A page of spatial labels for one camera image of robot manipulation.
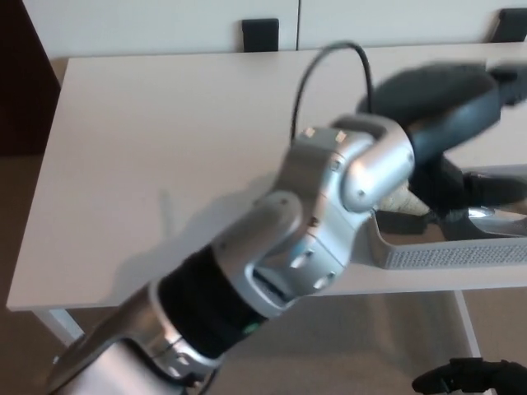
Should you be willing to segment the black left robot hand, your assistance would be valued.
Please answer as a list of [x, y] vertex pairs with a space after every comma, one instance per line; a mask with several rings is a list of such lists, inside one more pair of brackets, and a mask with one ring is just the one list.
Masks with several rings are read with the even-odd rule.
[[525, 63], [430, 63], [394, 74], [357, 105], [395, 121], [413, 146], [408, 189], [438, 217], [499, 207], [526, 197], [523, 182], [465, 174], [444, 154], [499, 123], [526, 100]]

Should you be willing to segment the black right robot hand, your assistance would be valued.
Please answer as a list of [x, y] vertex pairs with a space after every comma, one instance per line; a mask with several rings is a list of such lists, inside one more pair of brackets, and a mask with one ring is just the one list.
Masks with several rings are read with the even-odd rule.
[[453, 358], [412, 382], [416, 393], [440, 394], [461, 391], [483, 394], [526, 394], [526, 368], [516, 362], [485, 361], [483, 358]]

